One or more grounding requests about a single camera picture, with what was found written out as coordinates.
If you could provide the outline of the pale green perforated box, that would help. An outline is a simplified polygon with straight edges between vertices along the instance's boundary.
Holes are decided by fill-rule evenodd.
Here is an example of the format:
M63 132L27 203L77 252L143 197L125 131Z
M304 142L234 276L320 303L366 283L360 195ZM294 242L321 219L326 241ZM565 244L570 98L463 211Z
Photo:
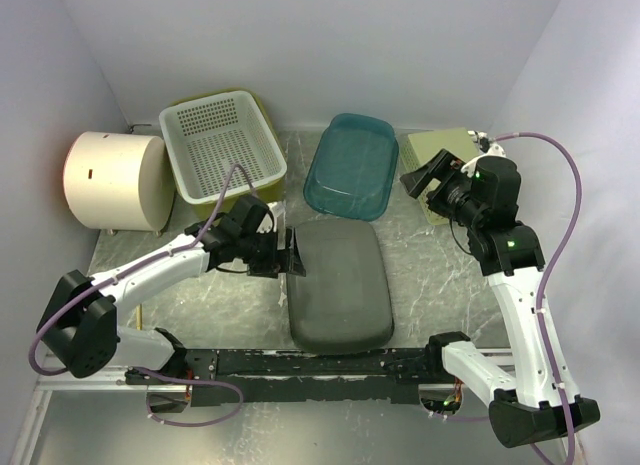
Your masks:
M476 144L464 128L410 133L399 142L400 157L405 167L401 176L414 172L431 161L441 149L451 152L463 162L479 155ZM428 192L435 191L439 185L438 179L432 179L416 198L428 223L434 226L448 225L448 219L431 211L427 204Z

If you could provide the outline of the large metal tray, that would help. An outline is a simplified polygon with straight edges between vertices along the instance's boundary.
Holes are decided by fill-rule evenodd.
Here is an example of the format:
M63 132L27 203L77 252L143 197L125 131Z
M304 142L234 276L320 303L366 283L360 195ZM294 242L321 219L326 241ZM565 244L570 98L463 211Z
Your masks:
M394 316L373 226L325 219L302 223L295 234L306 275L286 281L293 342L319 355L385 346L394 333Z

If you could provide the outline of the blue translucent plastic container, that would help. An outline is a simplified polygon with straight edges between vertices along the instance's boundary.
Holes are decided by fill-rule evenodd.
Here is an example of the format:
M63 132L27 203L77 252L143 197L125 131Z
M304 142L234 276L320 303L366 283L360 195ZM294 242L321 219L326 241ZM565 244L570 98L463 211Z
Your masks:
M374 221L386 211L398 155L395 131L388 122L338 114L322 133L304 199L320 213Z

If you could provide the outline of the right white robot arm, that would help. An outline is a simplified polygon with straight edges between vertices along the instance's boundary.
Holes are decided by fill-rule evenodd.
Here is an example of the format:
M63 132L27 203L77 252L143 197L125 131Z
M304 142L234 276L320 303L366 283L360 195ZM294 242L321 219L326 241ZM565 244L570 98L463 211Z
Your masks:
M442 149L401 177L409 196L466 229L469 252L499 304L515 373L509 375L460 332L435 335L426 375L461 380L488 408L494 434L513 448L563 438L600 419L566 365L541 289L545 261L535 231L516 217L521 176L502 152L463 162Z

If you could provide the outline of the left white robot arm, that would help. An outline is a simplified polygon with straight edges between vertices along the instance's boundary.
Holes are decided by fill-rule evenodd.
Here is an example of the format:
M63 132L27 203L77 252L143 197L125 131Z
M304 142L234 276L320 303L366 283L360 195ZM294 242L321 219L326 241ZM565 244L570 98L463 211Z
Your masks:
M214 212L167 245L106 272L73 270L60 278L37 326L44 344L78 379L106 366L128 366L173 384L187 375L187 349L168 331L121 327L118 316L166 289L211 271L225 273L239 260L245 275L304 276L296 232L280 230L272 209L253 195L228 212Z

